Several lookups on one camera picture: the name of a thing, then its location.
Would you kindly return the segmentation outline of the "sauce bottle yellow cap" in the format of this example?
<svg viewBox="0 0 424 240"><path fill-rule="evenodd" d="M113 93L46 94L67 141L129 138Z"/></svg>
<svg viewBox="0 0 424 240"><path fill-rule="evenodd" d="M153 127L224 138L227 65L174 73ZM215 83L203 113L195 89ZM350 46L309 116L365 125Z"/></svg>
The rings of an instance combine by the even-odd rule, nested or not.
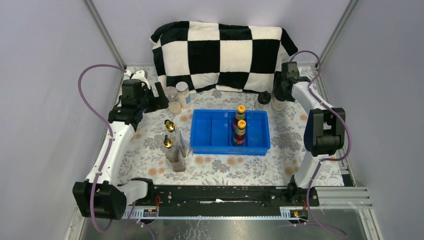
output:
<svg viewBox="0 0 424 240"><path fill-rule="evenodd" d="M233 122L232 122L232 129L235 130L238 126L238 122L240 120L244 120L245 119L245 111L246 111L246 107L243 104L240 104L237 107L236 113L234 115L233 118Z"/></svg>
<svg viewBox="0 0 424 240"><path fill-rule="evenodd" d="M239 120L237 123L233 123L233 138L232 144L235 147L242 147L246 139L246 127L247 122L245 120Z"/></svg>

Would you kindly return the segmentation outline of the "blue plastic divided bin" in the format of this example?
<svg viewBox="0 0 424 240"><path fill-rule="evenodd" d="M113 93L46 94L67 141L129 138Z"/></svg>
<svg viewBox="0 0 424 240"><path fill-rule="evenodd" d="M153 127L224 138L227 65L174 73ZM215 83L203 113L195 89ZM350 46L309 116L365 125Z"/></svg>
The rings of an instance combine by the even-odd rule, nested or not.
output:
<svg viewBox="0 0 424 240"><path fill-rule="evenodd" d="M195 154L264 156L271 148L268 114L263 110L245 112L243 146L233 145L231 109L196 109L193 112L190 146Z"/></svg>

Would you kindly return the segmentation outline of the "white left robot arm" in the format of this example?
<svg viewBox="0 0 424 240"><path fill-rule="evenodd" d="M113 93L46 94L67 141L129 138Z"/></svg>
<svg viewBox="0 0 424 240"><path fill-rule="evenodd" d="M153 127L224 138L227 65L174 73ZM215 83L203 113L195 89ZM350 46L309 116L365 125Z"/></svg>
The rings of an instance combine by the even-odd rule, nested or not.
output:
<svg viewBox="0 0 424 240"><path fill-rule="evenodd" d="M128 145L143 114L168 107L161 83L154 84L158 96L145 80L127 79L121 86L118 103L108 114L108 132L97 160L83 182L76 182L72 193L83 217L120 220L127 206L144 206L155 200L154 184L148 178L132 178L118 185L118 173Z"/></svg>

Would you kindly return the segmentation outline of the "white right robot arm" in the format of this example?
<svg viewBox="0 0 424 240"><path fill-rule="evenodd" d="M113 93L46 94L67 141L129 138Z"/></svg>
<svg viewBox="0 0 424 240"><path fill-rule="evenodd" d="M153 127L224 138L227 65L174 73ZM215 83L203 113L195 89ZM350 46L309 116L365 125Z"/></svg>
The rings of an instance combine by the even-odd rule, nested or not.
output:
<svg viewBox="0 0 424 240"><path fill-rule="evenodd" d="M304 189L317 175L316 169L322 159L334 155L345 143L346 119L343 108L328 104L312 88L312 81L300 76L297 62L290 61L281 65L281 73L274 80L272 91L279 102L298 102L308 113L303 135L305 156L297 173L290 180L296 187L287 191L287 201L293 206L301 205L307 194Z"/></svg>

